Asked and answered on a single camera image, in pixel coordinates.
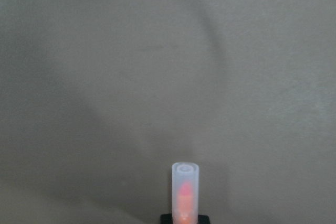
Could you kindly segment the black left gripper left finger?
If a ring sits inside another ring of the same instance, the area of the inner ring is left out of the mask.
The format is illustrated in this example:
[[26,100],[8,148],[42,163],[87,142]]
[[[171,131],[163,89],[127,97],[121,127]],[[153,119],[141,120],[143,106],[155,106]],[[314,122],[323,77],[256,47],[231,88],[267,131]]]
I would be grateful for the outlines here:
[[172,214],[160,215],[160,224],[173,224]]

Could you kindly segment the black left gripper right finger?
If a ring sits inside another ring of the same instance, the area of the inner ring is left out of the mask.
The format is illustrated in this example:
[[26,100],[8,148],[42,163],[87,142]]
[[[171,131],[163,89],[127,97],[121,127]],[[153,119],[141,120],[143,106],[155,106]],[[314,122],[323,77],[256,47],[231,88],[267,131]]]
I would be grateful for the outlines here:
[[209,216],[208,215],[198,215],[197,224],[211,224]]

